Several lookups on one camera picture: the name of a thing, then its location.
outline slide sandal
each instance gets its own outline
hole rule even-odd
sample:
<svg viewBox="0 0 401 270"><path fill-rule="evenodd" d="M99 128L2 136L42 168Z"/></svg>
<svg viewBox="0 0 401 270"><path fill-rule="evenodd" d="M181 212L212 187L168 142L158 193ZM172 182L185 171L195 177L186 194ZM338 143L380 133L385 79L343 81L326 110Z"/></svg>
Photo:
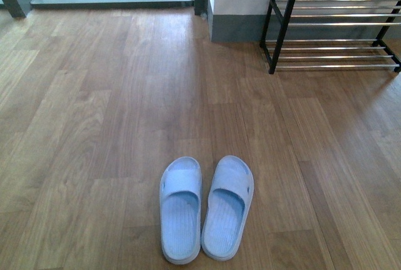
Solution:
<svg viewBox="0 0 401 270"><path fill-rule="evenodd" d="M160 181L163 254L173 264L187 264L201 249L202 174L192 157L174 160Z"/></svg>
<svg viewBox="0 0 401 270"><path fill-rule="evenodd" d="M237 253L251 206L254 182L241 159L226 156L217 164L209 192L202 248L211 258L226 261Z"/></svg>

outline floor plank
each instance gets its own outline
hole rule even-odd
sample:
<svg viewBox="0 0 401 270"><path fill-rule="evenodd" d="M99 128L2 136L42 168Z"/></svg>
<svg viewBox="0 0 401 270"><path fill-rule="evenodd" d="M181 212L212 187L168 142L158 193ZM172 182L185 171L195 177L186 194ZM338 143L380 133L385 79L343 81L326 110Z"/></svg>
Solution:
<svg viewBox="0 0 401 270"><path fill-rule="evenodd" d="M326 269L313 231L270 234L268 244L274 270Z"/></svg>
<svg viewBox="0 0 401 270"><path fill-rule="evenodd" d="M130 179L88 181L64 270L116 269Z"/></svg>
<svg viewBox="0 0 401 270"><path fill-rule="evenodd" d="M0 269L10 269L18 242L23 235L29 212L0 213Z"/></svg>
<svg viewBox="0 0 401 270"><path fill-rule="evenodd" d="M338 232L333 214L325 199L325 194L320 187L316 176L316 169L311 162L299 163L308 193L311 197L313 207L322 227L323 235L327 243L331 259L336 269L353 269L350 258L346 253L343 241Z"/></svg>
<svg viewBox="0 0 401 270"><path fill-rule="evenodd" d="M85 72L59 71L0 181L0 211L32 210Z"/></svg>
<svg viewBox="0 0 401 270"><path fill-rule="evenodd" d="M401 266L362 187L352 174L317 99L290 99L304 146L314 152L313 167L356 269L395 269Z"/></svg>
<svg viewBox="0 0 401 270"><path fill-rule="evenodd" d="M80 93L74 102L12 269L64 265L109 97L109 91Z"/></svg>

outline laminate flooring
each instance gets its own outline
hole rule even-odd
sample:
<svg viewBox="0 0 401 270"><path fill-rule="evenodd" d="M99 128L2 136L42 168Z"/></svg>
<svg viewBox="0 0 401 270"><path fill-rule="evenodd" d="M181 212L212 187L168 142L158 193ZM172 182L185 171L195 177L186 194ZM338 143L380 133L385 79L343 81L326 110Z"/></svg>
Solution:
<svg viewBox="0 0 401 270"><path fill-rule="evenodd" d="M0 11L0 269L401 269L400 98L390 71L268 75L192 8ZM230 261L162 255L183 155L202 221L223 156L254 174Z"/></svg>

